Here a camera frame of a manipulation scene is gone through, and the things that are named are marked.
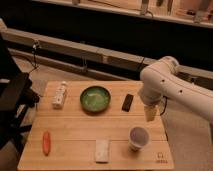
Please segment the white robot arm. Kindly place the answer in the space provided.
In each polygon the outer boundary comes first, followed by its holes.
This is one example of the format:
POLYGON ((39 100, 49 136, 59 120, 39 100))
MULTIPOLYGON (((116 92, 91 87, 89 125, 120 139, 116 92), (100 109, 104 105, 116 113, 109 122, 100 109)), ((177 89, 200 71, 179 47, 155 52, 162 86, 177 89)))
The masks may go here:
POLYGON ((213 124, 213 91, 178 78, 178 71, 179 62, 171 56, 143 68, 140 72, 141 100, 152 106, 157 105, 162 96, 167 96, 213 124))

